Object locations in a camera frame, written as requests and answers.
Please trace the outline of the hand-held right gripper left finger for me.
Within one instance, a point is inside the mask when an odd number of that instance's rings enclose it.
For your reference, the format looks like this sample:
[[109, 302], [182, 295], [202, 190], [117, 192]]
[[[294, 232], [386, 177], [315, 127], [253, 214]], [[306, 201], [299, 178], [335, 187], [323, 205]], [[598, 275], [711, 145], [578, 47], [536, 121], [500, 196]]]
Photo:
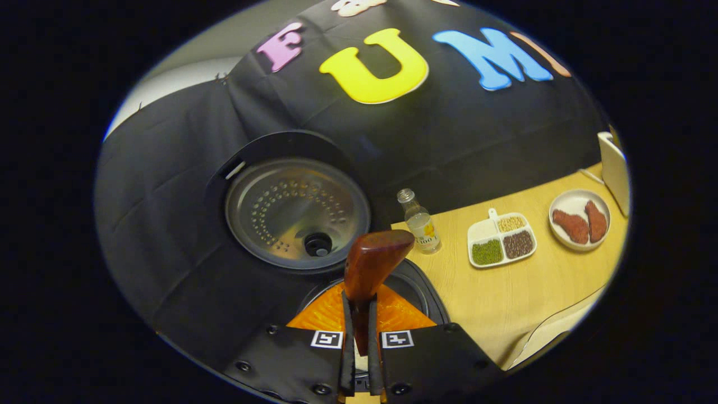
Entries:
[[292, 328], [290, 320], [323, 292], [328, 282], [265, 314], [235, 348], [223, 369], [231, 383], [274, 403], [338, 403], [352, 393], [352, 332], [329, 327]]

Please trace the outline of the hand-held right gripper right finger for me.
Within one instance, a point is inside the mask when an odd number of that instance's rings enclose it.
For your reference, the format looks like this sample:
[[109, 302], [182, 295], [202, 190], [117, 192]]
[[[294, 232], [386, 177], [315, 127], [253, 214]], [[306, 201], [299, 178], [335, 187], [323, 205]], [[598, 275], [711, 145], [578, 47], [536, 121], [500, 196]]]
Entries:
[[370, 391], [382, 403], [474, 403], [505, 371], [461, 325], [438, 324], [381, 286], [370, 304]]

